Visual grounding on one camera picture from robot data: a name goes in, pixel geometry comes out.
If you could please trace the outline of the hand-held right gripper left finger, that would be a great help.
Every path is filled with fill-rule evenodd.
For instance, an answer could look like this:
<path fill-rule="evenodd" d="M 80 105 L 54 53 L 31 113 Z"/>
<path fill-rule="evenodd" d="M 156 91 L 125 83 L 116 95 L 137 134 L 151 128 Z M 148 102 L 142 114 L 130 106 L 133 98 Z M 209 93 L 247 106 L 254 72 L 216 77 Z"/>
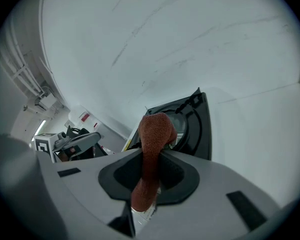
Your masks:
<path fill-rule="evenodd" d="M 138 168 L 139 149 L 74 162 L 52 163 L 37 152 L 45 240 L 134 240 L 131 192 L 115 178 L 116 170 Z"/>

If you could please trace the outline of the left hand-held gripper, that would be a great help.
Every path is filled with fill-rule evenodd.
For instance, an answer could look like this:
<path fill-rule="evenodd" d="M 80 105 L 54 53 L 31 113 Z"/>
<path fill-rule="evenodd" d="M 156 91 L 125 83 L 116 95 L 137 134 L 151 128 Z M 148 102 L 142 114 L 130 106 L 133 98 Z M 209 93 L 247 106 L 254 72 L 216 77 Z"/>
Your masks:
<path fill-rule="evenodd" d="M 100 139 L 98 132 L 69 137 L 65 133 L 42 133 L 33 137 L 35 150 L 45 152 L 50 156 L 52 163 L 59 163 L 60 152 L 63 152 L 69 161 L 83 154 L 94 146 Z"/>

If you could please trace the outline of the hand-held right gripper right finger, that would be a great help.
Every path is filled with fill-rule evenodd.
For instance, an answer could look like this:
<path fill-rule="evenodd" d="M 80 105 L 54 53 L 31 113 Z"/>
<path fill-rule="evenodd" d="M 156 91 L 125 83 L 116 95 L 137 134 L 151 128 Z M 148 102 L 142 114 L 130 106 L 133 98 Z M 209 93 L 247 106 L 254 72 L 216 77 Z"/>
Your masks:
<path fill-rule="evenodd" d="M 279 211 L 259 187 L 222 164 L 173 150 L 159 156 L 161 193 L 141 240 L 265 239 Z"/>

